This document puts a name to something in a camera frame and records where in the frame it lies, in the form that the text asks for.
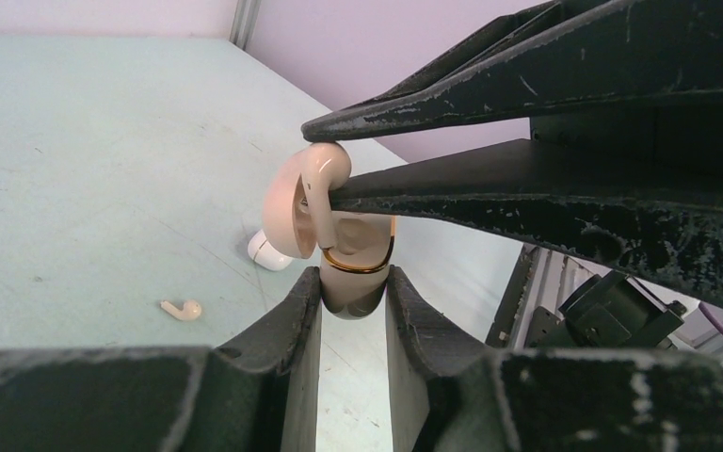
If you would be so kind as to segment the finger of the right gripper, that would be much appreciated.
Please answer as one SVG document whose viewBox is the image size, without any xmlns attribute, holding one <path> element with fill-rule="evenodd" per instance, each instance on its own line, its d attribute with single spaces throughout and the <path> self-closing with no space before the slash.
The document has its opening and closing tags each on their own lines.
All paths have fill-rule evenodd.
<svg viewBox="0 0 723 452">
<path fill-rule="evenodd" d="M 589 108 L 723 103 L 723 1 L 548 1 L 498 17 L 310 142 Z"/>
<path fill-rule="evenodd" d="M 357 175 L 329 199 L 557 250 L 723 309 L 722 178 L 517 139 Z"/>
</svg>

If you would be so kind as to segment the white earbud charging case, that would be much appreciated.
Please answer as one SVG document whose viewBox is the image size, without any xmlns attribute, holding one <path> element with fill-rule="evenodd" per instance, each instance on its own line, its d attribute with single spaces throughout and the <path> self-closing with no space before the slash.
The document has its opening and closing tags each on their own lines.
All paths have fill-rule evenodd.
<svg viewBox="0 0 723 452">
<path fill-rule="evenodd" d="M 281 253 L 271 245 L 264 230 L 259 230 L 250 239 L 247 254 L 253 263 L 273 272 L 282 271 L 293 262 L 292 257 Z"/>
</svg>

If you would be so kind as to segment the pink earbud charging case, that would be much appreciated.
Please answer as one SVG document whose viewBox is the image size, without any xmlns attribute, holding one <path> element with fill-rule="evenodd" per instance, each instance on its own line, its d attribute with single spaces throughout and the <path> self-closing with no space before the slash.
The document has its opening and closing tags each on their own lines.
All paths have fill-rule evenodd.
<svg viewBox="0 0 723 452">
<path fill-rule="evenodd" d="M 304 150 L 291 156 L 271 182 L 262 230 L 276 250 L 292 258 L 305 260 L 320 252 L 321 299 L 330 313 L 348 320 L 367 317 L 383 297 L 394 251 L 395 217 L 344 212 L 330 202 L 338 244 L 322 250 L 301 183 Z"/>
</svg>

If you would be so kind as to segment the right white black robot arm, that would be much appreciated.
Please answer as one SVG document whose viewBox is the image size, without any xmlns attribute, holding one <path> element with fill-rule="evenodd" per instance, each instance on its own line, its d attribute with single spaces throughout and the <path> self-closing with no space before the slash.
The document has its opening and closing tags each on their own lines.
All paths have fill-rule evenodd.
<svg viewBox="0 0 723 452">
<path fill-rule="evenodd" d="M 528 119 L 530 135 L 354 177 L 351 212 L 434 218 L 606 266 L 497 346 L 653 347 L 682 321 L 650 283 L 723 309 L 723 1 L 547 1 L 498 17 L 310 142 Z"/>
</svg>

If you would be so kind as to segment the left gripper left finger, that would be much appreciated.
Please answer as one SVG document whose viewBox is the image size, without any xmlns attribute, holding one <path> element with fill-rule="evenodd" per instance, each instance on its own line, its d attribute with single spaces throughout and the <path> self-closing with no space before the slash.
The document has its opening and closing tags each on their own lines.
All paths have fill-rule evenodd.
<svg viewBox="0 0 723 452">
<path fill-rule="evenodd" d="M 0 350 L 0 451 L 312 451 L 320 280 L 219 347 Z"/>
</svg>

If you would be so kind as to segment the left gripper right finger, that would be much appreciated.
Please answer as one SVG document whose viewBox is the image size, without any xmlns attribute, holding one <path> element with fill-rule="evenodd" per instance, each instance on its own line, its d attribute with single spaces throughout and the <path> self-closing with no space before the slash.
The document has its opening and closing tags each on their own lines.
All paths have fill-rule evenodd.
<svg viewBox="0 0 723 452">
<path fill-rule="evenodd" d="M 723 368 L 659 349 L 494 348 L 386 282 L 397 451 L 723 451 Z"/>
</svg>

